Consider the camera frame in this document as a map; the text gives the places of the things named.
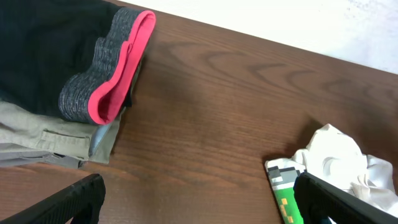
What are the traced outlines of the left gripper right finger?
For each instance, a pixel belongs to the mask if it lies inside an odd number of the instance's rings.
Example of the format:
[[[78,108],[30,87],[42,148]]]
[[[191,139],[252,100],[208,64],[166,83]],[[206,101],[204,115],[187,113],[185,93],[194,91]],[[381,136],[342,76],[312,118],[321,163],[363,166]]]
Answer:
[[[304,224],[396,224],[397,218],[308,172],[294,183],[294,198]]]

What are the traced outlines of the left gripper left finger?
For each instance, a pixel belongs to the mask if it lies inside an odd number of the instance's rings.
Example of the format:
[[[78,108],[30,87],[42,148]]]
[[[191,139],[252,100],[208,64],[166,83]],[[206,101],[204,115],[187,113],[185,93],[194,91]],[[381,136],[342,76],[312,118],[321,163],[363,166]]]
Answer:
[[[91,174],[1,224],[97,224],[106,187],[99,174]]]

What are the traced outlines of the white printed t-shirt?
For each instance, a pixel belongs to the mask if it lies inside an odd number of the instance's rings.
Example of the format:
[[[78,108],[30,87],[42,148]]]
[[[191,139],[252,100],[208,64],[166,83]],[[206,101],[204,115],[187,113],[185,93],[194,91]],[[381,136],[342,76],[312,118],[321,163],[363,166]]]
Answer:
[[[327,124],[291,158],[265,161],[264,167],[285,223],[303,223],[294,199],[294,182],[303,172],[397,216],[390,162],[361,152],[353,138]]]

